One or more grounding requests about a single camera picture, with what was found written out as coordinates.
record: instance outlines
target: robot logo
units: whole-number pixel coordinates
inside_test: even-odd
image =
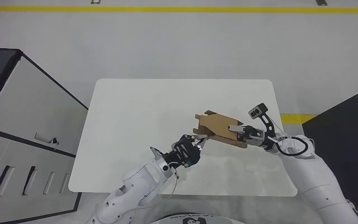
[[[206,220],[201,217],[197,218],[197,220],[194,218],[184,218],[183,224],[206,224]]]

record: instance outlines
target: black cable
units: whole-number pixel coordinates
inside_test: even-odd
[[[297,138],[297,137],[291,137],[291,138],[292,138],[292,139],[296,139],[296,140],[302,142],[302,143],[304,144],[304,150],[301,151],[301,152],[298,152],[298,153],[290,154],[290,153],[286,153],[286,152],[282,151],[281,148],[280,148],[280,146],[279,146],[279,144],[276,143],[277,149],[278,149],[283,155],[285,155],[285,156],[299,156],[299,155],[304,154],[304,153],[308,150],[308,144],[307,144],[307,142],[305,142],[304,140],[302,140],[302,139],[300,139],[300,138]]]

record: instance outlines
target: black panel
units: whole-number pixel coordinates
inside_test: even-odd
[[[343,194],[358,207],[358,95],[302,125],[315,152],[335,174]]]
[[[0,48],[0,92],[21,56],[20,50]]]
[[[319,6],[327,6],[326,0],[315,0],[315,2],[316,2],[317,5],[319,5]]]

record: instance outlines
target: concrete floor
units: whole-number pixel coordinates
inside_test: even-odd
[[[89,2],[8,0],[0,4],[88,6]],[[351,0],[327,2],[329,7],[358,6]],[[149,4],[141,0],[102,3]],[[155,0],[151,4],[317,6],[314,0]],[[273,82],[281,113],[318,114],[357,94],[357,19],[358,15],[0,12],[0,47],[23,50],[86,105],[99,78],[258,78]],[[284,129],[291,135],[302,133],[299,125]],[[84,223],[106,196],[84,193],[78,212],[29,223]],[[321,223],[299,196],[174,195],[165,205],[138,211],[133,224],[188,211],[249,224]]]

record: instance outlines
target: cabinet door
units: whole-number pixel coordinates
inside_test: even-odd
[[[68,189],[73,163],[69,156],[10,141],[0,159],[0,222],[73,210],[78,194]]]
[[[24,57],[0,92],[1,132],[68,153],[77,152],[86,116],[86,108]]]

